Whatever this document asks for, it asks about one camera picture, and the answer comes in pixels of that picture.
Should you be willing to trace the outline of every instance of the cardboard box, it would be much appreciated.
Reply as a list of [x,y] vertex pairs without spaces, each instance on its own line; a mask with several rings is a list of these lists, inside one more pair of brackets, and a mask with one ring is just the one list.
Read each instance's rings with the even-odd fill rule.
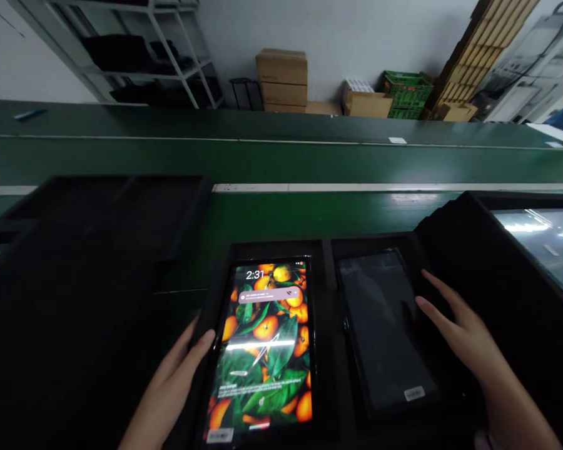
[[371,85],[359,79],[346,79],[344,80],[344,92],[342,94],[342,103],[344,105],[352,102],[354,93],[374,93],[375,91]]
[[342,109],[338,103],[334,102],[308,102],[307,114],[325,114],[341,116]]
[[307,54],[301,51],[264,49],[256,55],[261,83],[307,85]]
[[344,105],[344,115],[384,119],[390,114],[394,98],[380,92],[355,92],[352,101]]
[[451,103],[446,102],[440,106],[434,119],[444,122],[469,122],[475,113],[477,107],[469,103]]
[[344,83],[344,115],[355,117],[386,118],[394,98],[374,92],[363,80],[347,79]]
[[263,102],[292,106],[307,105],[307,87],[299,84],[261,83]]
[[306,106],[275,105],[265,103],[265,111],[268,113],[302,113],[307,111]]

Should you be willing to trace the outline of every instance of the hand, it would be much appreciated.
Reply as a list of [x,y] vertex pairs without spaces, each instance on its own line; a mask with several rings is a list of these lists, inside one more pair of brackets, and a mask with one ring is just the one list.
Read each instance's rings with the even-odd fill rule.
[[197,320],[188,325],[158,366],[119,450],[159,449],[169,436],[186,404],[194,372],[215,338],[214,330],[208,330],[188,352]]
[[484,381],[490,381],[500,372],[510,372],[507,361],[481,318],[451,287],[426,270],[422,270],[421,273],[449,303],[455,314],[456,323],[444,317],[433,304],[423,297],[415,298],[417,304],[434,322],[450,348],[473,372],[478,381],[483,384]]

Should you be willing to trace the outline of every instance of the white edge strip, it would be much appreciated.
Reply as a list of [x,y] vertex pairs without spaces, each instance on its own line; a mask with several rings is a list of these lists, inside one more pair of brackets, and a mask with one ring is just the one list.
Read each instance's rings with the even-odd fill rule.
[[[37,186],[0,186],[0,196],[27,195]],[[558,191],[563,183],[246,183],[215,184],[214,193]]]
[[0,196],[31,194],[37,186],[0,186]]
[[0,138],[24,139],[94,139],[94,140],[122,140],[122,141],[225,141],[243,143],[273,143],[273,144],[322,144],[344,146],[381,146],[381,147],[423,147],[423,148],[463,148],[463,149],[513,149],[513,150],[560,150],[550,145],[546,147],[510,147],[510,146],[484,146],[463,144],[392,144],[390,142],[335,142],[335,141],[286,141],[271,139],[219,139],[216,137],[158,137],[158,136],[60,136],[39,134],[0,134]]

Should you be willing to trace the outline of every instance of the sticker on phone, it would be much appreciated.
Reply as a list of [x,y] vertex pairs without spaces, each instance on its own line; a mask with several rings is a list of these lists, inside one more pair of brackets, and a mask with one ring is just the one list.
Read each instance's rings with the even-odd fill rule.
[[206,437],[207,444],[218,444],[231,442],[233,438],[233,428],[219,428],[209,430]]
[[418,398],[425,397],[425,391],[423,386],[413,387],[412,389],[407,389],[405,391],[405,398],[407,401],[417,400]]

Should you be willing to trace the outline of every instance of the orange fruit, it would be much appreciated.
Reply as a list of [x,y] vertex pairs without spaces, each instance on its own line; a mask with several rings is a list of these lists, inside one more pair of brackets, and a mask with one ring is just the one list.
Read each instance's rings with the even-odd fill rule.
[[306,326],[300,327],[298,330],[298,337],[294,345],[294,356],[300,358],[308,349],[308,328]]
[[252,331],[252,334],[259,341],[271,341],[279,325],[276,316],[268,316]]
[[261,351],[256,347],[246,347],[244,348],[244,350],[250,353],[255,358],[258,358],[258,354],[261,353]]
[[290,414],[296,408],[296,403],[298,403],[298,396],[294,397],[290,403],[280,409],[284,414]]
[[313,418],[313,404],[311,400],[311,391],[307,391],[296,407],[296,418],[298,422],[308,422]]
[[225,411],[231,403],[231,398],[226,398],[221,400],[211,413],[211,419],[208,421],[208,429],[219,429],[221,428],[221,422],[223,421],[223,416]]
[[275,264],[259,264],[258,265],[258,269],[260,271],[263,271],[263,274],[265,274],[265,275],[269,275],[273,271],[274,267],[275,267]]
[[299,290],[298,290],[298,297],[296,297],[295,299],[287,299],[287,300],[286,300],[286,303],[287,303],[288,305],[290,305],[290,307],[295,308],[295,307],[301,305],[302,299],[303,299],[303,296],[302,296],[302,289],[299,289]]
[[263,373],[263,383],[266,383],[267,380],[271,378],[269,376],[269,370],[266,367],[261,367],[261,372]]
[[217,399],[215,397],[210,397],[208,400],[208,411],[207,414],[210,414],[215,405],[217,404]]
[[265,289],[275,289],[275,288],[276,286],[273,280],[269,282],[269,277],[262,277],[256,280],[254,289],[255,291],[264,291]]
[[247,414],[244,414],[242,416],[242,420],[244,421],[244,423],[250,424],[250,425],[262,425],[262,424],[268,424],[271,419],[269,417],[263,417],[262,419],[257,419],[256,417],[253,416],[249,416]]
[[238,327],[238,320],[236,316],[229,316],[225,319],[225,327],[223,328],[223,342],[229,341],[230,337],[233,336],[233,332],[236,331]]
[[303,291],[307,291],[307,277],[301,275],[299,279],[297,279],[294,284],[300,287]]
[[308,322],[308,307],[306,303],[301,303],[300,306],[290,308],[290,317],[296,316],[298,323]]
[[288,281],[290,278],[292,278],[292,270],[290,270],[289,266],[279,266],[273,271],[273,279],[278,283]]

